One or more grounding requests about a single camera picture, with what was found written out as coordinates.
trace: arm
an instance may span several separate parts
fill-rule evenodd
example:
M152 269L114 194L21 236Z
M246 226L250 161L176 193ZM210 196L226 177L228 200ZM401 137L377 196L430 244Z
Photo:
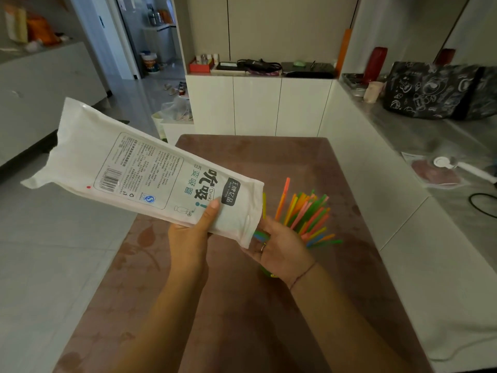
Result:
M412 371L314 261L297 233L270 218L259 226L271 239L262 253L260 246L246 252L290 288L332 371Z
M193 228L169 228L171 272L136 340L112 373L178 371L207 281L207 231L218 212L216 199Z

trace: brown tablecloth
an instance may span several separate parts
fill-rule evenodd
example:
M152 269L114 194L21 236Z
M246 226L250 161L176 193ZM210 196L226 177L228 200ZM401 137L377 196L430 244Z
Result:
M327 227L344 243L314 249L313 254L392 348L417 371L431 371L326 139L183 135L177 146L263 181L271 215L287 176L290 194L315 189L329 195ZM169 273L168 226L137 216L54 372L106 371L120 347L133 341ZM329 371L280 280L264 276L227 238L210 238L207 261L209 279L182 373Z

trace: person's right hand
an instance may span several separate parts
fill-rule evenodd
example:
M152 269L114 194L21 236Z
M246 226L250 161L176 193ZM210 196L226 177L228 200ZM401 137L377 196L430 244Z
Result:
M259 228L271 235L262 253L261 243L242 250L290 287L314 264L313 256L297 233L274 219L262 219Z

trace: barcode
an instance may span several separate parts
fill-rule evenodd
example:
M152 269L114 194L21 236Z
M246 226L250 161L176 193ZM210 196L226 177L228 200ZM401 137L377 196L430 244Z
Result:
M114 192L116 186L119 184L119 179L122 173L120 171L108 168L105 173L103 173L102 179L100 180L100 188Z

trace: hand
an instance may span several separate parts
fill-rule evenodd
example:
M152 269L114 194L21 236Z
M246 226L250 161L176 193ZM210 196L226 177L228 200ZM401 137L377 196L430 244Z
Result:
M290 287L314 264L313 256L297 233L272 218L260 220L259 228L271 235L262 254L260 242L242 250Z
M191 228L177 224L169 227L171 271L202 272L207 268L207 238L219 213L219 199L212 200L197 224Z

